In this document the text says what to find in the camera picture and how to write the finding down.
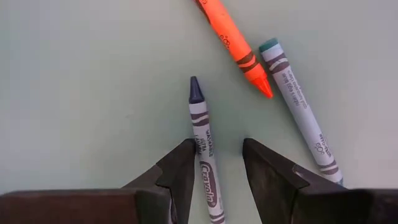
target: crayon body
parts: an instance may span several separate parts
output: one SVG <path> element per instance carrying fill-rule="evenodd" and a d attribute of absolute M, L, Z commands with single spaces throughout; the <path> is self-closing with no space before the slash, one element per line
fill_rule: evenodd
<path fill-rule="evenodd" d="M 205 197 L 212 224 L 224 224 L 224 210 L 221 200 L 220 184 L 218 183 L 213 140 L 210 133 L 209 115 L 205 98 L 198 80 L 191 77 L 189 111 L 192 119 L 193 133 L 197 143 L 197 154 L 205 188 Z"/>
<path fill-rule="evenodd" d="M 196 2 L 244 76 L 268 98 L 272 98 L 273 94 L 266 71 L 222 3 L 219 0 L 196 0 Z"/>
<path fill-rule="evenodd" d="M 310 105 L 292 72 L 282 47 L 277 39 L 268 40 L 260 46 L 269 70 L 274 77 L 298 128 L 304 136 L 324 178 L 343 185 L 343 174 L 337 166 L 326 139 L 312 113 Z"/>

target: crayola logo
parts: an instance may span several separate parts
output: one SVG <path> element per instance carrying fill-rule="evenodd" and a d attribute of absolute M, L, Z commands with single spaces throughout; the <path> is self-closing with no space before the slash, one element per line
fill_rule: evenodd
<path fill-rule="evenodd" d="M 205 187 L 207 205 L 214 208 L 217 205 L 217 190 L 213 168 L 209 163 L 200 161 L 200 170 L 203 179 L 203 186 Z"/>

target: crayon tip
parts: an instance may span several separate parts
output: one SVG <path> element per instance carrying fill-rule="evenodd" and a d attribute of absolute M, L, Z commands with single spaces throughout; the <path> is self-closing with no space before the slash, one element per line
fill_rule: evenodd
<path fill-rule="evenodd" d="M 189 94 L 189 103 L 201 103 L 205 101 L 205 97 L 201 93 L 197 77 L 191 77 L 191 90 Z"/>
<path fill-rule="evenodd" d="M 257 88 L 268 98 L 272 98 L 274 94 L 272 93 L 271 86 L 269 85 L 268 80 L 257 78 L 252 81 L 252 84 L 257 86 Z"/>

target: orange wax tip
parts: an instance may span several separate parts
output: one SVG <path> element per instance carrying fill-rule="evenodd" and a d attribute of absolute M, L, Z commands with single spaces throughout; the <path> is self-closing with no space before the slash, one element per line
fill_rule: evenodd
<path fill-rule="evenodd" d="M 268 98 L 272 98 L 274 96 L 274 94 L 272 93 L 271 90 L 271 86 L 269 85 L 268 80 L 266 79 L 262 79 L 262 78 L 257 78 L 253 81 L 251 81 L 251 83 L 255 86 L 257 86 L 257 88 L 264 94 L 266 95 Z"/>

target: light green surface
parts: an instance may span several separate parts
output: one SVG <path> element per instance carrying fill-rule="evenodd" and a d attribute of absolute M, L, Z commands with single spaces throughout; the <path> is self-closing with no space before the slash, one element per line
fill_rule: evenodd
<path fill-rule="evenodd" d="M 223 1 L 255 50 L 277 37 L 347 187 L 398 187 L 396 1 Z M 191 0 L 5 0 L 0 192 L 120 187 L 192 136 L 208 100 L 228 223 L 260 223 L 244 137 L 314 170 L 271 81 L 243 77 Z M 197 173 L 190 223 L 208 223 Z"/>

